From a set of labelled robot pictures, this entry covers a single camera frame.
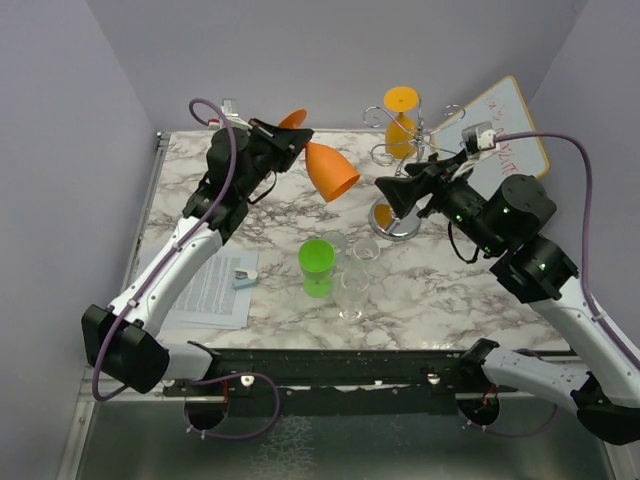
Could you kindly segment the yellow plastic wine glass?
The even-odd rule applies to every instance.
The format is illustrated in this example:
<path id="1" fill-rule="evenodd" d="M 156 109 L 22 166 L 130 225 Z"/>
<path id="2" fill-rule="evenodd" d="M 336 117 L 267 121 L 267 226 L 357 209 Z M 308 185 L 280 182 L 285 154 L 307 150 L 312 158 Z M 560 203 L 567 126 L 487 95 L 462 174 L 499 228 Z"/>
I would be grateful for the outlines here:
<path id="1" fill-rule="evenodd" d="M 419 104 L 419 94 L 409 86 L 396 86 L 384 95 L 384 106 L 392 112 L 385 132 L 385 152 L 394 159 L 402 159 L 414 151 L 409 143 L 415 131 L 414 121 L 407 113 Z"/>

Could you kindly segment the orange plastic wine glass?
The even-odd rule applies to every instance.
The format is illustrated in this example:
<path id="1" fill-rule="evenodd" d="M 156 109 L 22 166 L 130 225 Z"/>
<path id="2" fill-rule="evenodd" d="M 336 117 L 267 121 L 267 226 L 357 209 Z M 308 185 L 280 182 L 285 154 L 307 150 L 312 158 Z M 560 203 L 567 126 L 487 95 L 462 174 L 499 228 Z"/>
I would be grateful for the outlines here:
<path id="1" fill-rule="evenodd" d="M 311 140 L 304 154 L 307 175 L 326 203 L 338 199 L 360 179 L 360 173 L 346 157 L 327 145 Z"/>

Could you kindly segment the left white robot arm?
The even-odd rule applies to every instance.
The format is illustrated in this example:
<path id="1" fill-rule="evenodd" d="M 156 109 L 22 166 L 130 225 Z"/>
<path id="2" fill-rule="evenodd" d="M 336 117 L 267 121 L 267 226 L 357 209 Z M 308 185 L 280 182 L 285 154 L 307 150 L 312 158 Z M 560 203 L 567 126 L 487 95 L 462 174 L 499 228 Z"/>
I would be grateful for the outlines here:
<path id="1" fill-rule="evenodd" d="M 167 243 L 147 268 L 108 306 L 90 306 L 81 326 L 87 360 L 124 388 L 147 393 L 163 380 L 184 380 L 206 395 L 220 385 L 221 371 L 205 347 L 157 340 L 167 313 L 197 271 L 231 238 L 270 174 L 288 171 L 314 135 L 252 119 L 248 129 L 226 125 L 213 134 L 207 172 L 189 197 Z"/>

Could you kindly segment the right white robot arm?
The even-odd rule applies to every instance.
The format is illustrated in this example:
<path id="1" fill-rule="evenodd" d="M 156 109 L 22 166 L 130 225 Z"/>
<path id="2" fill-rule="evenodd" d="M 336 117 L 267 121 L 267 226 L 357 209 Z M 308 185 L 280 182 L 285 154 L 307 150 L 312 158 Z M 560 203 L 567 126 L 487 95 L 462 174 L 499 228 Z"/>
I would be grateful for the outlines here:
<path id="1" fill-rule="evenodd" d="M 406 166 L 404 177 L 379 177 L 376 187 L 402 219 L 423 197 L 419 216 L 444 215 L 487 258 L 491 273 L 521 303 L 542 315 L 582 359 L 581 368 L 527 357 L 481 339 L 462 357 L 461 383 L 489 384 L 533 394 L 575 414 L 599 439 L 626 445 L 639 438 L 639 351 L 597 309 L 575 263 L 541 234 L 555 203 L 533 176 L 506 177 L 490 199 L 458 170 L 465 153 Z"/>

